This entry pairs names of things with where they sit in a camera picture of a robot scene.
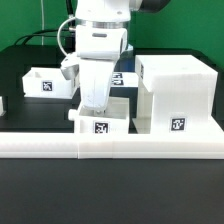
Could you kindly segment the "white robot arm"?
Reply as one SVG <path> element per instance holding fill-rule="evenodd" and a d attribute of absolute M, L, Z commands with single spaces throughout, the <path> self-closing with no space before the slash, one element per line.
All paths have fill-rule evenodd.
<path fill-rule="evenodd" d="M 120 56 L 128 48 L 132 11 L 157 13 L 171 0 L 78 0 L 76 54 L 79 59 L 82 105 L 104 111 L 111 79 Z"/>

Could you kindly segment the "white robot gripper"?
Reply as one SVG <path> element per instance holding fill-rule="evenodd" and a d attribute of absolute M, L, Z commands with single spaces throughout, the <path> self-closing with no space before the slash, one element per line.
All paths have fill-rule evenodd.
<path fill-rule="evenodd" d="M 112 74 L 127 47 L 127 30 L 76 28 L 76 53 L 79 58 L 82 105 L 103 111 L 108 104 Z"/>

